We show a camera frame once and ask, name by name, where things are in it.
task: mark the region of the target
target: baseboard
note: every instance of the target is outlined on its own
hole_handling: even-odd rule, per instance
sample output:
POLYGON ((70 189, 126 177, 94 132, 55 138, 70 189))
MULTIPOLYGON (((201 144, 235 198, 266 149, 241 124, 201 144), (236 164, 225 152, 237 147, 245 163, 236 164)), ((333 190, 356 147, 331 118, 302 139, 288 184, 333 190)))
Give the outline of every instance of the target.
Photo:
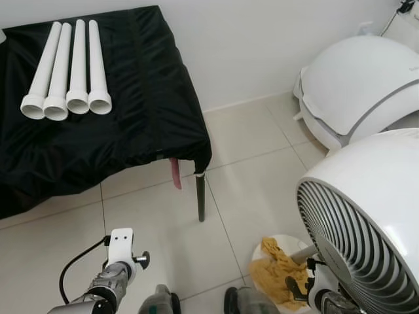
POLYGON ((251 98, 251 99, 247 99, 247 100, 242 100, 242 101, 237 101, 235 103, 229 103, 227 105, 222 105, 222 106, 218 106, 218 107, 214 107, 214 108, 210 108, 210 109, 206 109, 203 112, 204 113, 210 113, 212 111, 217 111, 220 109, 227 109, 227 108, 231 108, 231 107, 235 107, 235 106, 240 106, 240 105, 246 105, 248 103, 253 103, 254 101, 260 101, 266 98, 271 98, 271 97, 278 97, 281 96, 283 94, 292 92, 293 90, 287 90, 278 94, 269 94, 269 95, 265 95, 265 96, 261 96, 261 97, 255 97, 255 98, 251 98))

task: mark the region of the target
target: metal table leg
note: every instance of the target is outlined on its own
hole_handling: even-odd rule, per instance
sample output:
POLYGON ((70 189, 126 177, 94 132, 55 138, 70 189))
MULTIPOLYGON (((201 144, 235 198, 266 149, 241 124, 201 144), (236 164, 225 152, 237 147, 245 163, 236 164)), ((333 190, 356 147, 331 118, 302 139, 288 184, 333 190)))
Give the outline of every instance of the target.
POLYGON ((198 198, 199 221, 205 220, 205 172, 195 175, 196 177, 196 196, 198 198))

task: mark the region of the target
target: cable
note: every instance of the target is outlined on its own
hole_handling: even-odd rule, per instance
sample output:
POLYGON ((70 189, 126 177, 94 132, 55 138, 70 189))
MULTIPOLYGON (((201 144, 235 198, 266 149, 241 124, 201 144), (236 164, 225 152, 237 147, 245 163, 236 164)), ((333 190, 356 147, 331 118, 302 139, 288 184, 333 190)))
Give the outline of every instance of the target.
POLYGON ((73 265, 77 260, 79 260, 80 258, 82 258, 84 255, 86 255, 87 253, 89 253, 89 252, 91 252, 91 251, 93 251, 96 247, 98 247, 99 245, 101 245, 102 243, 105 243, 105 245, 106 244, 108 244, 109 245, 109 239, 110 239, 110 237, 107 235, 107 236, 105 236, 105 237, 103 237, 103 239, 102 240, 100 240, 99 242, 97 242, 97 243, 95 243, 95 244, 93 244, 91 247, 89 247, 87 250, 85 250, 84 252, 82 252, 82 253, 80 253, 79 255, 77 255, 75 258, 73 258, 72 260, 70 260, 70 262, 67 264, 67 265, 65 265, 65 267, 64 267, 64 269, 63 269, 63 271, 61 272, 61 275, 60 275, 60 283, 59 283, 59 286, 60 286, 60 294, 61 294, 61 297, 63 298, 63 301, 64 301, 64 303, 65 304, 68 304, 69 303, 69 300, 67 299, 67 296, 65 295, 65 291, 64 291, 64 284, 63 284, 63 282, 64 282, 64 276, 65 276, 65 273, 67 272, 67 270, 71 267, 71 265, 73 265))
POLYGON ((394 18, 395 18, 395 16, 397 15, 397 11, 395 11, 394 12, 394 14, 393 14, 393 16, 392 16, 392 18, 390 18, 390 21, 388 21, 388 23, 387 23, 387 25, 386 25, 386 27, 383 29, 383 31, 381 32, 381 34, 380 34, 380 36, 383 36, 386 32, 387 32, 387 29, 390 27, 390 25, 393 23, 393 20, 394 20, 394 18))
POLYGON ((401 7, 399 7, 393 14, 392 18, 390 18, 390 21, 387 23, 386 27, 383 29, 383 31, 381 32, 380 36, 383 36, 388 28, 390 27, 390 25, 393 23, 393 20, 395 18, 395 16, 397 15, 397 13, 406 13, 408 11, 411 10, 411 8, 413 7, 414 1, 413 0, 405 0, 401 2, 401 7))

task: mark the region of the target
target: pink object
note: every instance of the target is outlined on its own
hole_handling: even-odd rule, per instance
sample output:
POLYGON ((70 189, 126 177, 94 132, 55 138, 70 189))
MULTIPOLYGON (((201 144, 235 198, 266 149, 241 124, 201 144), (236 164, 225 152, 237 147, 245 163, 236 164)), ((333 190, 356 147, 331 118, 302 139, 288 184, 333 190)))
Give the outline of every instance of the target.
POLYGON ((179 160, 176 158, 170 158, 170 165, 172 166, 173 184, 178 190, 181 190, 182 184, 181 184, 181 176, 179 173, 179 160))

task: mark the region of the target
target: tile floor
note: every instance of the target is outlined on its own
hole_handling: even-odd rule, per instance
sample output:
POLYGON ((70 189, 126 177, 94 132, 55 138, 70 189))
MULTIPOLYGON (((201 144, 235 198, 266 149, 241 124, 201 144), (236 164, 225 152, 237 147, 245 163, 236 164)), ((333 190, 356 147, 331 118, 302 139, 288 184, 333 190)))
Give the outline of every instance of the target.
MULTIPOLYGON (((135 252, 149 251, 151 265, 129 287, 120 314, 137 313, 158 283, 178 293, 184 314, 222 314, 225 290, 251 282, 247 263, 263 236, 310 241, 295 186, 325 149, 292 119, 296 111, 292 95, 284 94, 204 115, 214 155, 204 223, 192 163, 181 163, 178 191, 167 160, 0 220, 0 313, 48 313, 61 304, 58 277, 66 262, 113 228, 132 227, 135 252)), ((70 269, 69 298, 83 293, 105 256, 102 247, 70 269)))

